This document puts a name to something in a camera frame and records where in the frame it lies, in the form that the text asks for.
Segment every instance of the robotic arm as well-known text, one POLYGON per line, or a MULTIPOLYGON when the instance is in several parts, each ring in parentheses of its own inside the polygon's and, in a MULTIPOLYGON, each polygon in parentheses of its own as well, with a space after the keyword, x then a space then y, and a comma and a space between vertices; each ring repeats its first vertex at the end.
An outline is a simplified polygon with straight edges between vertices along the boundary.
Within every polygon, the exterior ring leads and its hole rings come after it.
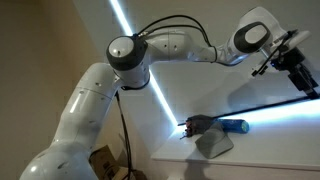
MULTIPOLYGON (((108 49, 110 65, 92 65, 79 81, 50 147, 37 155, 21 175, 34 179, 97 179, 88 159, 103 126, 111 101, 119 88, 138 90, 150 79, 149 65, 160 61, 193 61, 234 66, 253 53, 263 53, 278 70, 288 70, 290 79, 309 97, 317 83, 301 64, 296 45, 309 32, 286 32, 265 9, 245 14, 231 38, 220 47, 201 47, 177 29, 146 31, 114 39, 108 49)), ((253 75, 263 74, 265 65, 253 75)))

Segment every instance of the white robotic arm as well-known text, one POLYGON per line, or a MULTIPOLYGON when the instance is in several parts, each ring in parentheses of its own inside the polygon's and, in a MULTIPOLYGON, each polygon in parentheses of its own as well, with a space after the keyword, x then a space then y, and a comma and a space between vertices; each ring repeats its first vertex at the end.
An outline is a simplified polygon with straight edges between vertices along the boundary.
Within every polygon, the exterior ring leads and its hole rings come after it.
MULTIPOLYGON (((30 162, 20 179, 97 179, 88 158, 111 101, 119 88, 144 88, 152 63, 194 61, 233 66, 255 52, 270 57, 287 34, 267 10, 258 7, 244 15, 231 38, 217 48, 198 46, 187 33, 176 29, 116 38, 107 49, 110 65, 97 63, 88 69, 62 113, 52 144, 30 162)), ((291 36, 282 44, 283 54, 292 52, 309 33, 291 36)), ((273 63, 278 63, 279 70, 288 70, 281 61, 274 59, 273 63)))

